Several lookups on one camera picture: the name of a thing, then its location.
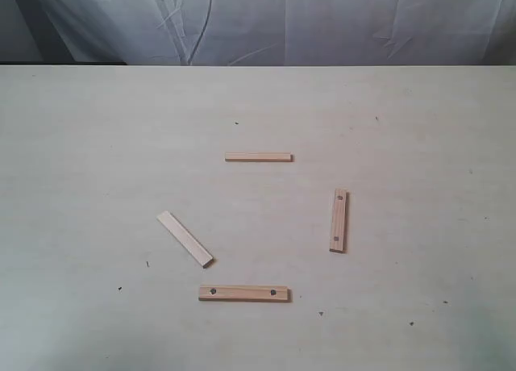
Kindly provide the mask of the plain wood strip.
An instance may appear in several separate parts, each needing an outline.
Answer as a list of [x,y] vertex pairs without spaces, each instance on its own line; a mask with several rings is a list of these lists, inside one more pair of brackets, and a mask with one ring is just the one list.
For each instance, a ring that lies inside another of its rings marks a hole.
[[226,162],[292,162],[289,152],[226,152]]
[[169,211],[164,211],[157,215],[156,219],[185,248],[196,262],[200,264],[201,267],[206,268],[213,263],[214,257]]

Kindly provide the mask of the wood strip with magnets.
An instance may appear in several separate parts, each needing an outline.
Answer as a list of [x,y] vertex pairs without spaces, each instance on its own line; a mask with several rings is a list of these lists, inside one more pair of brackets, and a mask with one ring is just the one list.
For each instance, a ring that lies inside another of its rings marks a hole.
[[235,286],[202,285],[198,291],[199,301],[224,302],[290,302],[287,286]]
[[336,189],[331,212],[331,252],[347,253],[348,192]]

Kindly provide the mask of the white backdrop curtain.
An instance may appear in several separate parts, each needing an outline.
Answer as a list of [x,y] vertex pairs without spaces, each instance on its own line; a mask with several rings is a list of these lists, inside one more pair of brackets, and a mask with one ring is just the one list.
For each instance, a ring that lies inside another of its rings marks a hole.
[[515,0],[1,0],[1,60],[512,65]]

